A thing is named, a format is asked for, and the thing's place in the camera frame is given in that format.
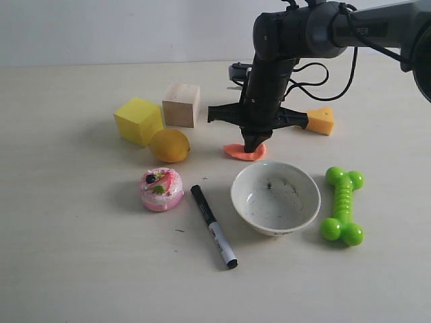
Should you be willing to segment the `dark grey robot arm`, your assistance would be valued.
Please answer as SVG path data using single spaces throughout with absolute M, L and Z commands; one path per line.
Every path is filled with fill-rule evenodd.
M 282 102 L 304 83 L 292 80 L 301 59 L 332 59 L 351 47 L 372 48 L 412 72 L 422 95 L 430 97 L 430 2 L 405 1 L 356 9 L 336 1 L 290 1 L 285 10 L 262 13 L 253 26 L 252 63 L 230 67 L 230 79 L 240 81 L 238 102 L 208 109 L 208 121 L 235 124 L 244 149 L 252 153 L 275 129 L 309 129 L 310 115 L 286 109 Z

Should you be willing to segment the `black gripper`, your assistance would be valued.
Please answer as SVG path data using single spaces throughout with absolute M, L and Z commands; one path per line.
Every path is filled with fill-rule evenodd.
M 271 138 L 271 131 L 290 126 L 305 129 L 308 116 L 281 107 L 297 59 L 253 59 L 237 103 L 208 108 L 207 121 L 224 121 L 241 128 L 244 151 L 254 152 Z

